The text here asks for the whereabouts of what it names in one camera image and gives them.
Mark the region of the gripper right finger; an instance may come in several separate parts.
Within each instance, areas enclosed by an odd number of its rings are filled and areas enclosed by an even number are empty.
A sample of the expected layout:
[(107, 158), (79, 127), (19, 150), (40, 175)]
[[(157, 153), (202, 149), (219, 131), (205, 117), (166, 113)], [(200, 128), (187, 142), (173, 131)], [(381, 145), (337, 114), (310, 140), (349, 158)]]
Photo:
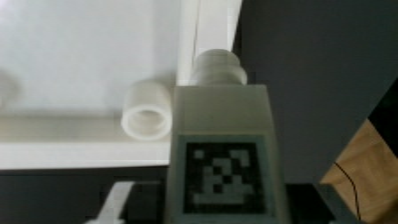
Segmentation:
[(290, 224), (363, 224), (331, 184), (287, 183)]

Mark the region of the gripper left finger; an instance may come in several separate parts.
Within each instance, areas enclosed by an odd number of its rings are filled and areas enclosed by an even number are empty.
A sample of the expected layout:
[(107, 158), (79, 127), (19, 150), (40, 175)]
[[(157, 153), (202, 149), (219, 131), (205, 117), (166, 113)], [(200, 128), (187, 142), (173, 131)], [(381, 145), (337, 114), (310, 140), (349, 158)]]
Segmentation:
[(120, 181), (111, 187), (99, 215), (84, 224), (150, 224), (163, 210), (163, 182)]

